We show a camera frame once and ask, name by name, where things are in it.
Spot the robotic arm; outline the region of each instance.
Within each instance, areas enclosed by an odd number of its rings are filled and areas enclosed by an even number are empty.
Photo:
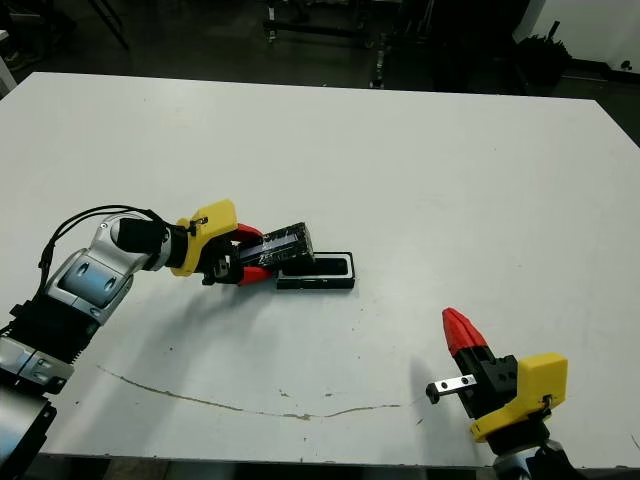
[[[89,248],[72,254],[48,278],[55,242],[77,223],[110,213]],[[0,478],[19,478],[46,440],[73,362],[113,314],[140,270],[170,267],[204,275],[203,284],[253,283],[283,262],[312,258],[304,224],[263,236],[239,224],[230,200],[204,207],[177,225],[127,206],[87,210],[63,223],[45,247],[32,300],[16,305],[0,330]]]

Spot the silver metal piece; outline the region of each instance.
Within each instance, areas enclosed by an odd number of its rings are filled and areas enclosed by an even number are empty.
[[[47,399],[18,392],[0,384],[0,467],[31,428]]]
[[[39,385],[46,385],[52,378],[66,382],[73,374],[68,363],[9,337],[0,337],[0,370],[19,374]]]
[[[447,378],[427,385],[427,396],[431,403],[438,403],[440,397],[451,395],[466,390],[476,385],[476,377],[473,375],[463,375],[462,377]]]
[[[149,255],[125,252],[113,241],[122,218],[146,220],[136,213],[106,218],[89,248],[71,255],[53,274],[45,290],[50,297],[91,315],[101,325],[131,289],[133,274],[149,260]]]

